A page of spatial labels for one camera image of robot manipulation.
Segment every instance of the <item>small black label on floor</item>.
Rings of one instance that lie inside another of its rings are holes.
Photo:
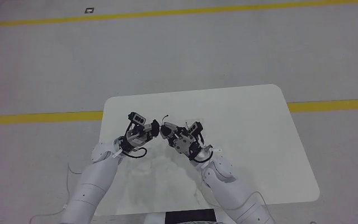
[[[84,14],[93,13],[94,11],[95,11],[95,8],[86,8]]]

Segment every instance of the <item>yellow stripe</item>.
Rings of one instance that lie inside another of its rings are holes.
[[[291,113],[358,110],[358,100],[289,102]],[[25,124],[44,122],[86,122],[102,120],[103,111],[84,111],[52,114],[0,115],[0,124]]]
[[[94,20],[119,20],[119,19],[124,19],[124,18],[174,16],[174,15],[188,15],[188,14],[201,14],[201,13],[238,12],[238,11],[252,11],[252,10],[273,10],[273,9],[279,9],[279,8],[330,6],[330,5],[336,5],[336,4],[354,4],[354,3],[358,3],[358,0],[324,0],[324,1],[307,1],[307,2],[285,2],[285,3],[274,3],[274,4],[256,4],[256,5],[249,5],[249,6],[192,8],[192,9],[186,9],[186,10],[122,13],[122,14],[112,14],[112,15],[81,16],[81,17],[67,17],[67,18],[46,18],[46,19],[42,19],[42,20],[2,21],[2,22],[0,22],[0,26],[57,24],[57,23],[62,23],[62,22],[85,22],[85,21],[94,21]]]
[[[289,102],[287,104],[291,113],[358,110],[358,100],[320,101],[320,102]]]
[[[43,122],[84,122],[102,120],[103,111],[85,111],[51,114],[16,114],[0,116],[0,124],[25,124]]]

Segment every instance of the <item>white table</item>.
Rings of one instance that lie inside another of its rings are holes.
[[[268,204],[316,200],[319,188],[281,90],[275,85],[112,97],[105,103],[100,141],[124,134],[132,111],[178,125],[200,120],[207,144],[259,190]],[[95,215],[212,208],[210,190],[184,155],[160,136],[144,158],[126,158]]]

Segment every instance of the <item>wire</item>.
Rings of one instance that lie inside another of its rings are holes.
[[[164,116],[164,118],[166,118],[167,116],[169,116],[169,114],[167,114],[166,116]],[[162,119],[162,125],[163,125],[164,118]]]
[[[197,162],[198,164],[203,164],[204,162],[208,162],[208,161],[212,158],[213,153],[214,153],[214,151],[211,150],[211,154],[210,154],[209,158],[206,158],[206,159],[204,159],[204,160],[202,160],[202,161],[196,160],[195,158],[193,158],[192,160],[193,160],[194,162]]]
[[[69,163],[67,163],[67,165],[68,165],[68,170],[72,173],[72,174],[82,174],[81,172],[73,172],[72,170],[71,170],[71,167],[69,167]]]
[[[141,147],[141,148],[138,149],[138,151],[141,150],[141,149],[145,150],[144,154],[141,155],[141,156],[132,156],[130,154],[125,153],[124,151],[122,151],[122,153],[125,154],[126,156],[130,157],[130,158],[142,158],[142,157],[146,156],[148,150],[146,148],[144,148],[144,147]]]
[[[70,194],[69,194],[69,189],[68,189],[68,174],[69,172],[71,172],[72,174],[81,174],[81,172],[73,172],[71,170],[71,168],[69,167],[69,163],[67,163],[67,174],[66,174],[66,190],[67,190],[67,202],[66,204],[69,203],[69,200],[70,200]],[[63,212],[65,210],[65,207],[61,209],[61,211],[59,212],[55,212],[55,213],[51,213],[51,214],[36,214],[34,216],[32,216],[29,220],[29,224],[31,224],[32,220],[35,218],[35,217],[46,217],[46,216],[55,216],[57,214],[60,214],[61,212]]]

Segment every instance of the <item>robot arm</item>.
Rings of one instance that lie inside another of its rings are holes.
[[[188,130],[165,122],[161,126],[161,136],[178,153],[186,155],[195,169],[201,173],[203,182],[210,187],[222,209],[236,223],[273,224],[274,220],[261,206],[254,190],[232,175],[232,164],[213,154],[211,145],[204,146],[203,130],[195,122]]]
[[[109,190],[122,159],[126,156],[143,157],[147,152],[145,148],[145,154],[139,157],[129,153],[159,135],[159,123],[156,120],[145,125],[145,118],[135,112],[129,114],[128,118],[130,124],[124,136],[111,143],[98,143],[93,149],[93,164],[82,172],[60,223],[89,224],[98,204]]]

